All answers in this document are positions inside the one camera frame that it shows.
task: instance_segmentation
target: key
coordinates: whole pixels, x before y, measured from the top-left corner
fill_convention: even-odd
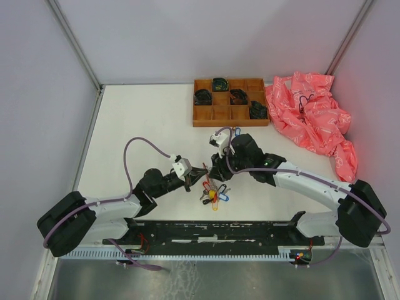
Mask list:
[[[206,197],[206,196],[208,196],[208,191],[205,189],[205,190],[202,192],[202,195],[201,195],[201,197],[200,197],[200,200],[203,200],[204,197]]]

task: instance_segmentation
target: pink plastic bag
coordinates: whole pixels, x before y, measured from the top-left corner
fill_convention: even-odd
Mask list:
[[[300,72],[275,77],[273,85],[266,88],[269,115],[276,129],[299,147],[334,156],[340,180],[353,182],[358,161],[353,144],[343,137],[351,116],[329,92],[333,79]]]

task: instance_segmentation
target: wooden compartment box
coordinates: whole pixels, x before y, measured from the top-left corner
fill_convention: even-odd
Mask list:
[[[194,81],[193,91],[193,126],[194,127],[222,127],[222,126],[267,126],[267,119],[250,119],[249,108],[251,101],[260,102],[267,106],[264,80],[260,78],[227,79],[229,90],[242,89],[247,94],[247,105],[231,105],[230,92],[213,92],[212,79],[197,79]],[[207,89],[212,93],[212,105],[194,105],[194,93],[200,89]]]

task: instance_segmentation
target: purple cable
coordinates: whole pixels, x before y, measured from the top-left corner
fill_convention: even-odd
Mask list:
[[[119,245],[116,243],[115,240],[113,239],[108,239],[108,241],[113,244],[114,246],[117,247],[118,250],[126,257],[130,262],[132,262],[132,265],[127,265],[127,266],[133,266],[133,267],[139,267],[143,268],[149,271],[161,271],[163,268],[160,266],[156,266],[155,264],[139,264],[137,261],[135,261],[128,253],[125,253],[125,251],[119,247]]]
[[[171,156],[166,154],[165,152],[161,151],[156,145],[154,145],[151,141],[149,141],[148,139],[145,139],[144,137],[134,137],[132,139],[130,139],[126,145],[125,145],[125,149],[124,149],[124,169],[125,169],[125,174],[129,183],[129,194],[125,197],[125,198],[116,198],[116,199],[107,199],[107,200],[102,200],[102,201],[98,201],[98,202],[92,202],[92,203],[88,203],[82,206],[79,206],[78,208],[74,209],[73,211],[71,211],[70,213],[68,213],[66,216],[64,216],[60,221],[58,221],[56,223],[56,225],[53,226],[53,228],[49,231],[49,233],[47,233],[46,237],[44,238],[43,241],[43,247],[45,247],[46,249],[48,249],[48,242],[49,239],[51,238],[51,236],[54,234],[54,232],[62,225],[64,224],[65,221],[67,221],[70,217],[72,217],[73,215],[77,214],[79,211],[82,211],[85,208],[89,208],[91,206],[94,205],[98,205],[98,204],[106,204],[106,203],[113,203],[113,202],[119,202],[119,201],[124,201],[125,199],[129,199],[129,197],[132,196],[133,193],[133,184],[132,184],[132,179],[131,176],[129,175],[129,171],[128,171],[128,165],[126,164],[126,153],[128,151],[128,147],[129,145],[135,141],[135,140],[141,140],[144,141],[146,143],[148,143],[150,146],[152,146],[159,154],[165,156],[166,158],[170,158]],[[126,254],[120,247],[117,247],[118,249],[120,249],[120,251],[123,254]]]
[[[228,151],[230,151],[231,149],[231,143],[232,143],[232,128],[230,128],[229,126],[226,127],[222,127],[220,130],[216,131],[216,134],[219,134],[221,131],[228,129],[229,130],[229,142],[228,142]],[[240,173],[244,173],[244,172],[253,172],[253,171],[263,171],[263,172],[285,172],[285,173],[293,173],[293,174],[298,174],[297,171],[295,170],[290,170],[290,169],[273,169],[271,167],[261,167],[261,168],[256,168],[256,167],[250,167],[247,169],[243,169],[240,171],[235,171],[232,169],[231,164],[229,163],[229,159],[228,159],[228,155],[226,155],[226,165],[229,169],[229,171],[232,174],[240,174]],[[330,188],[334,188],[338,191],[344,192],[345,194],[349,195],[350,197],[352,197],[353,199],[355,199],[357,202],[359,202],[362,206],[364,206],[366,209],[368,209],[368,211],[370,211],[380,222],[382,222],[385,227],[386,230],[385,231],[379,231],[379,234],[389,234],[391,232],[391,227],[389,226],[388,222],[386,222],[386,220],[380,215],[378,214],[370,205],[368,205],[364,200],[362,200],[360,197],[358,197],[357,195],[353,194],[352,192],[347,191],[346,189],[343,189],[342,187],[339,187],[329,181],[323,180],[321,178],[318,178],[312,174],[308,174],[305,172],[299,172],[299,175],[302,175],[304,177],[313,179],[315,181],[318,181],[319,183],[323,183],[327,186],[329,186]],[[342,244],[342,240],[343,237],[340,237],[339,243],[337,244],[336,249],[333,251],[333,253],[327,257],[326,259],[323,259],[322,261],[316,262],[312,265],[309,266],[315,266],[315,265],[320,265],[322,263],[326,263],[328,261],[330,261],[338,252],[339,252],[339,248]]]
[[[126,143],[125,149],[124,149],[124,169],[125,169],[125,174],[126,174],[126,177],[127,177],[127,181],[129,182],[129,194],[126,196],[126,199],[129,198],[129,197],[131,197],[131,196],[132,196],[132,193],[133,193],[132,179],[131,179],[131,177],[130,177],[130,175],[129,175],[129,172],[128,172],[128,165],[126,164],[126,152],[128,151],[129,145],[130,145],[133,141],[136,141],[136,140],[138,140],[138,139],[141,140],[141,141],[144,141],[144,142],[148,143],[150,146],[152,146],[152,147],[153,147],[159,154],[161,154],[162,156],[165,156],[166,158],[170,158],[170,157],[171,157],[171,155],[168,155],[168,154],[166,154],[165,152],[161,151],[156,145],[154,145],[151,141],[149,141],[148,139],[145,139],[144,137],[137,136],[137,137],[134,137],[134,138],[130,139],[130,140]]]

